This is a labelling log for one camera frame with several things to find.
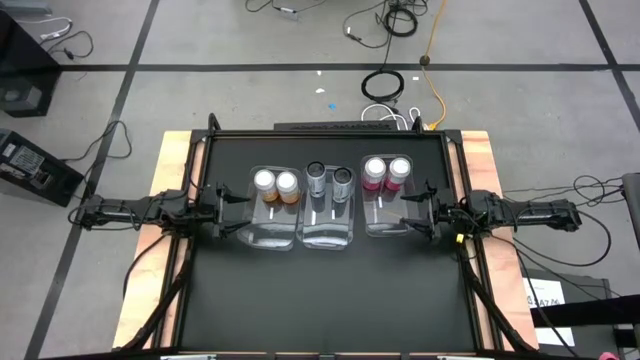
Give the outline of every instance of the white cable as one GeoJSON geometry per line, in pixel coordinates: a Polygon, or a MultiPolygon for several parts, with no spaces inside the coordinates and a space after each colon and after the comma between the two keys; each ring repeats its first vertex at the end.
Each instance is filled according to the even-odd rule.
{"type": "MultiPolygon", "coordinates": [[[[393,110],[391,110],[391,108],[389,108],[388,106],[383,105],[383,104],[372,104],[372,105],[367,106],[364,110],[362,110],[362,114],[360,114],[360,121],[364,121],[364,114],[369,109],[374,108],[374,107],[381,107],[381,108],[383,108],[383,109],[385,109],[385,110],[387,110],[389,112],[389,115],[383,116],[381,119],[379,119],[380,121],[386,120],[388,118],[393,118],[393,120],[396,121],[396,125],[398,126],[398,130],[401,130],[400,129],[400,124],[398,124],[398,119],[400,119],[404,123],[405,130],[409,130],[409,124],[407,123],[407,119],[405,119],[405,117],[402,116],[402,115],[394,113],[393,110]]],[[[409,117],[411,118],[412,122],[415,122],[416,120],[413,117],[413,111],[417,111],[418,112],[418,116],[420,116],[420,109],[418,109],[415,106],[412,107],[411,109],[409,109],[409,117]]]]}
{"type": "Polygon", "coordinates": [[[393,120],[396,120],[396,117],[399,117],[399,118],[400,118],[400,120],[402,120],[402,122],[404,123],[404,129],[405,129],[405,130],[409,130],[409,125],[407,125],[407,119],[405,119],[405,118],[404,118],[404,116],[402,116],[402,115],[396,115],[396,114],[393,114],[393,115],[386,115],[386,116],[383,116],[383,117],[380,119],[380,121],[382,121],[382,120],[387,120],[387,119],[388,119],[388,118],[390,118],[390,117],[393,117],[393,120]]]}
{"type": "Polygon", "coordinates": [[[44,23],[59,21],[59,20],[66,20],[67,26],[65,26],[63,29],[50,32],[48,34],[40,34],[40,39],[48,40],[48,39],[59,38],[60,36],[65,34],[67,31],[71,30],[71,24],[73,24],[73,20],[69,19],[68,17],[57,17],[53,19],[44,19],[44,20],[38,20],[38,21],[16,20],[16,22],[21,24],[44,24],[44,23]]]}
{"type": "Polygon", "coordinates": [[[411,109],[409,109],[409,117],[411,118],[411,122],[416,122],[416,118],[418,118],[420,116],[420,109],[418,109],[417,107],[412,107],[411,109]],[[418,116],[413,117],[413,112],[417,111],[418,112],[418,116]]]}

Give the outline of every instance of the orange liquid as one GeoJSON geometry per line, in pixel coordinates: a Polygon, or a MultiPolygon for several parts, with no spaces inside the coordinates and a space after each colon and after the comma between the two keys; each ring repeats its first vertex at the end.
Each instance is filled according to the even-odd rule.
{"type": "Polygon", "coordinates": [[[277,199],[278,199],[277,191],[262,193],[262,201],[264,202],[272,202],[272,201],[276,201],[277,199]]]}
{"type": "Polygon", "coordinates": [[[285,204],[295,204],[300,199],[300,192],[281,196],[282,202],[285,204]]]}

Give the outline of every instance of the white bottle cap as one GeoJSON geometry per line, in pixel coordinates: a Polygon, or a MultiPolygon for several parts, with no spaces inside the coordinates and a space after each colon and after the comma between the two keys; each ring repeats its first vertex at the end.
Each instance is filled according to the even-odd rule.
{"type": "Polygon", "coordinates": [[[276,177],[269,170],[260,170],[253,178],[253,183],[256,185],[256,188],[261,191],[268,191],[273,189],[273,185],[275,185],[275,182],[276,177]]]}
{"type": "Polygon", "coordinates": [[[409,172],[411,172],[411,164],[409,164],[409,161],[405,158],[397,158],[389,165],[389,171],[391,172],[391,175],[395,177],[407,177],[409,172]]]}
{"type": "Polygon", "coordinates": [[[298,188],[298,179],[292,173],[284,171],[278,175],[276,184],[281,193],[290,193],[298,188]]]}
{"type": "Polygon", "coordinates": [[[386,170],[387,166],[385,165],[384,161],[377,157],[369,159],[364,165],[364,171],[372,178],[379,178],[384,176],[386,170]]]}

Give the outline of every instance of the yellow cable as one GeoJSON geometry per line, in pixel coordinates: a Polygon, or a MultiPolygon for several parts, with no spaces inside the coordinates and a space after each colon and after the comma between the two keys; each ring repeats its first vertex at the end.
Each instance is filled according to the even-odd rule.
{"type": "Polygon", "coordinates": [[[424,68],[422,68],[422,73],[424,74],[424,78],[427,79],[427,82],[431,87],[431,91],[433,91],[433,94],[436,96],[436,98],[440,102],[440,105],[442,106],[442,116],[440,116],[440,119],[438,119],[438,121],[432,124],[427,125],[428,130],[435,130],[438,127],[438,125],[440,125],[440,123],[444,121],[444,118],[447,116],[447,105],[445,105],[444,100],[442,99],[440,94],[438,94],[438,92],[436,91],[435,86],[433,86],[433,82],[429,78],[429,75],[427,75],[427,72],[424,70],[424,68]]]}
{"type": "MultiPolygon", "coordinates": [[[[436,33],[436,27],[438,26],[438,22],[440,21],[440,15],[442,15],[442,13],[444,12],[444,6],[447,5],[447,1],[448,0],[442,0],[442,4],[440,5],[438,14],[436,14],[436,18],[433,20],[433,27],[431,28],[431,35],[429,36],[429,44],[427,45],[427,51],[425,51],[425,54],[424,54],[425,58],[429,56],[429,51],[431,50],[431,44],[433,43],[433,37],[436,33]]],[[[433,86],[433,82],[429,78],[429,75],[427,75],[427,71],[425,70],[424,67],[422,68],[422,74],[424,74],[424,78],[427,79],[427,82],[431,87],[431,91],[433,91],[433,94],[436,96],[436,98],[440,102],[440,105],[442,106],[442,116],[440,116],[440,119],[438,119],[438,121],[432,124],[427,125],[428,130],[435,130],[438,127],[438,125],[440,125],[440,123],[444,121],[444,118],[447,116],[447,105],[445,105],[444,100],[442,99],[440,94],[438,94],[438,92],[436,91],[436,88],[435,86],[433,86]]]]}

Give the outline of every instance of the black tabletop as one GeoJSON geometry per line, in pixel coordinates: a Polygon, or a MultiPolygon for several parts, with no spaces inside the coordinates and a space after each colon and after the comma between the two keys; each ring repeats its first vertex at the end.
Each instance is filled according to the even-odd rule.
{"type": "MultiPolygon", "coordinates": [[[[453,198],[443,139],[217,138],[205,183],[244,193],[256,165],[302,170],[311,161],[356,169],[373,154],[406,154],[417,184],[453,198]]],[[[235,238],[196,238],[181,347],[206,351],[465,352],[473,350],[463,280],[452,250],[419,234],[372,238],[356,191],[353,242],[343,251],[258,250],[235,238]]],[[[227,220],[243,204],[225,207],[227,220]]]]}

